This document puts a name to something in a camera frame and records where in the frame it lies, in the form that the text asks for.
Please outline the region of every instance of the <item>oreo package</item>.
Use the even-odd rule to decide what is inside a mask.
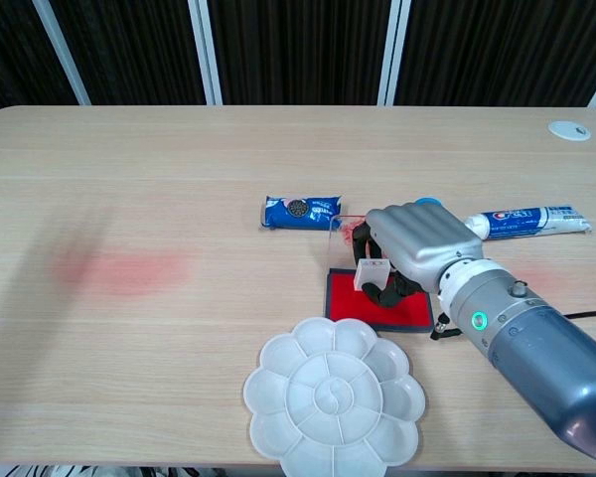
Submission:
[[[332,225],[331,219],[339,214],[340,196],[304,199],[267,196],[261,222],[270,229],[327,231]]]

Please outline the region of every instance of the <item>black curtain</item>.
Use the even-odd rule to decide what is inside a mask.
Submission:
[[[395,103],[586,106],[596,0],[414,0]]]
[[[0,108],[77,104],[30,1],[0,0]]]
[[[225,104],[376,104],[390,0],[210,0]]]
[[[205,104],[186,0],[51,0],[93,104]]]

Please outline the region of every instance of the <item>green indicator light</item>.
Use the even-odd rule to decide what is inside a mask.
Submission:
[[[483,311],[473,313],[473,328],[477,331],[485,330],[488,326],[488,316]]]

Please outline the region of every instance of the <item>flower-shaped palette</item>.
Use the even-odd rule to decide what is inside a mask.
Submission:
[[[310,318],[273,337],[243,394],[251,442],[289,477],[379,477],[417,449],[424,392],[359,320]]]

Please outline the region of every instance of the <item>toothpaste tube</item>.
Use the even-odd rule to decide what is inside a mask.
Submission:
[[[313,229],[328,231],[340,214],[340,196],[293,199],[269,197],[265,202],[262,225],[271,229]]]
[[[464,224],[482,240],[592,230],[589,222],[570,206],[483,212],[469,217]]]

